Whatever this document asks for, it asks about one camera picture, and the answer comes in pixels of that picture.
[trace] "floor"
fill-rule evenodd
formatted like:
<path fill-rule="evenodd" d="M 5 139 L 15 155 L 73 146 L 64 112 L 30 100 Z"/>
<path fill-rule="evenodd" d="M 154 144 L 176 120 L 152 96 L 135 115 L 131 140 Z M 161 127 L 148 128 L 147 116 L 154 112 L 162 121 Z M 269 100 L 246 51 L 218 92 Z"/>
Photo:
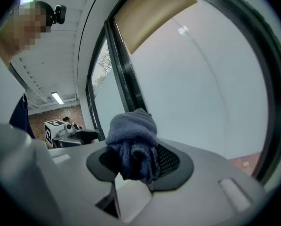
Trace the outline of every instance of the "floor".
<path fill-rule="evenodd" d="M 259 156 L 261 153 L 255 153 L 248 156 L 238 157 L 230 159 L 231 163 L 245 172 L 247 175 L 251 175 L 255 166 L 257 165 Z"/>

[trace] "cloth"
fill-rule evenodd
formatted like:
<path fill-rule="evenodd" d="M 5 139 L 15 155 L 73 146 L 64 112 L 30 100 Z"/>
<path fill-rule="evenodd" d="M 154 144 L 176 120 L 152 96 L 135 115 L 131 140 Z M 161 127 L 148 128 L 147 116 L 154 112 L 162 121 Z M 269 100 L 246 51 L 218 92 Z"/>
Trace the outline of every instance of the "cloth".
<path fill-rule="evenodd" d="M 0 58 L 0 123 L 9 123 L 24 88 L 8 71 Z"/>
<path fill-rule="evenodd" d="M 142 108 L 116 115 L 110 123 L 106 143 L 116 151 L 124 180 L 150 184 L 158 178 L 157 126 Z"/>
<path fill-rule="evenodd" d="M 12 117 L 10 118 L 9 123 L 13 127 L 17 127 L 21 130 L 24 130 L 31 136 L 31 138 L 35 139 L 35 136 L 32 132 L 32 128 L 31 128 L 31 125 L 30 125 L 29 119 L 28 119 L 27 106 L 28 106 L 27 98 L 26 98 L 25 94 L 23 94 L 23 96 L 19 100 L 19 102 L 12 114 Z"/>

